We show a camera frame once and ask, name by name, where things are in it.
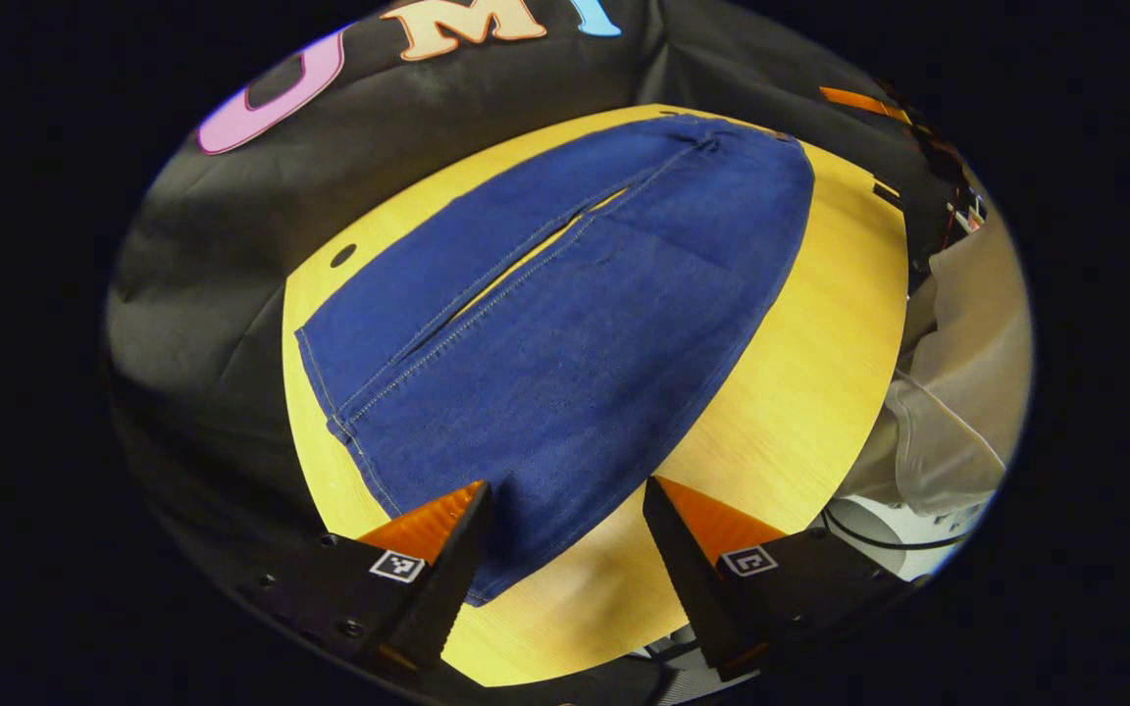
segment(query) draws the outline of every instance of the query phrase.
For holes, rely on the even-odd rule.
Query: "wooden table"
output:
[[[624,107],[547,127],[414,184],[342,229],[286,282],[282,361],[295,445],[329,531],[389,522],[325,429],[294,332],[397,238],[537,152],[662,111]],[[905,317],[901,212],[873,176],[805,145],[815,173],[807,232],[784,289],[718,395],[657,470],[779,528],[802,531],[843,481],[883,406]],[[333,255],[358,244],[342,264]],[[687,625],[641,514],[643,488],[576,544],[481,608],[462,605],[443,657],[484,687],[573,673]]]

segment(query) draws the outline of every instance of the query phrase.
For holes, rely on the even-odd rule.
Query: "letter m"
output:
[[[454,37],[444,36],[443,27],[475,44],[486,40],[490,19],[494,19],[494,35],[499,40],[534,40],[547,34],[547,27],[534,21],[522,0],[473,0],[467,8],[447,0],[421,0],[390,10],[382,18],[395,18],[403,24],[408,49],[400,56],[406,62],[447,54],[461,45]]]

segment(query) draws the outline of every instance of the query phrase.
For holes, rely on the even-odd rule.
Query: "white cloth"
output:
[[[919,334],[920,298],[933,300],[936,331],[916,338],[911,361],[903,356],[907,372],[897,366],[836,496],[946,515],[986,502],[1000,486],[1026,417],[1032,329],[1014,243],[981,193],[985,224],[932,255],[932,279],[911,298],[906,337]]]

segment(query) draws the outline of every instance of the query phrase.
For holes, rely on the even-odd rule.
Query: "blue denim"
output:
[[[596,526],[687,433],[788,278],[812,191],[797,140],[693,115],[522,162],[296,331],[328,428],[390,516],[490,482],[467,599],[484,604]]]

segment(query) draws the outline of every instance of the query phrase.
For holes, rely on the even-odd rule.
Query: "blue letter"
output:
[[[577,26],[579,32],[591,36],[618,36],[621,30],[614,23],[609,21],[609,15],[605,14],[600,0],[570,0],[574,3],[579,17],[583,18],[583,24]]]

